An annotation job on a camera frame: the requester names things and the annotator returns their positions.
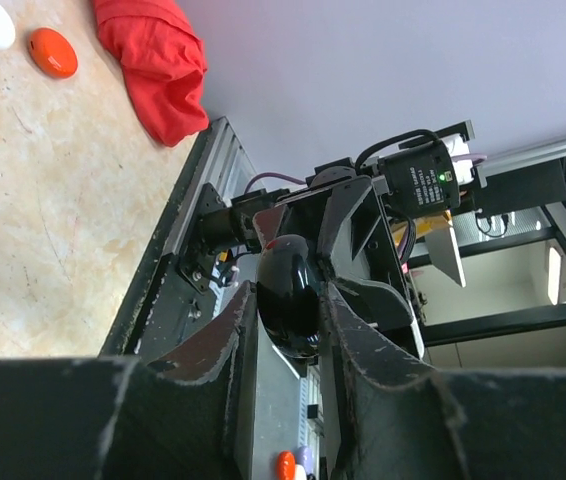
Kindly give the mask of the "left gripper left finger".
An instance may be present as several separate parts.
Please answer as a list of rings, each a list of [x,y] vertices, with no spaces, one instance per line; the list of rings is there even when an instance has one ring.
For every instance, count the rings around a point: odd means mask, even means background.
[[[247,479],[256,289],[163,357],[0,360],[0,479]]]

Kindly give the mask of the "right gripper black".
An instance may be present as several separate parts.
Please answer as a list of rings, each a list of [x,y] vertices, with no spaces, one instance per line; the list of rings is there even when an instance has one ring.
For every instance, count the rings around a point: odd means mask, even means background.
[[[258,212],[254,226],[261,245],[267,250],[286,234],[310,240],[326,279],[353,312],[421,360],[424,344],[383,207],[409,219],[459,207],[452,156],[439,134],[400,134],[356,159],[317,167],[307,186],[342,179],[348,180],[329,192],[295,194]]]

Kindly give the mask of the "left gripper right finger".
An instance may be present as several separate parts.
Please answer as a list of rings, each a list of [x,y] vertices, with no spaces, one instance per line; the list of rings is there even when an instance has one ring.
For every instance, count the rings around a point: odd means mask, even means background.
[[[439,370],[323,289],[332,479],[566,479],[566,369]]]

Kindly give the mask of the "orange earbud charging case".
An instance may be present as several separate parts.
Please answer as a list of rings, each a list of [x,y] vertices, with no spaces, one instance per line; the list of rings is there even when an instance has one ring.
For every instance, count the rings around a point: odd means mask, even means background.
[[[70,42],[58,31],[41,27],[27,40],[29,54],[37,67],[54,79],[67,79],[78,70],[78,58]]]

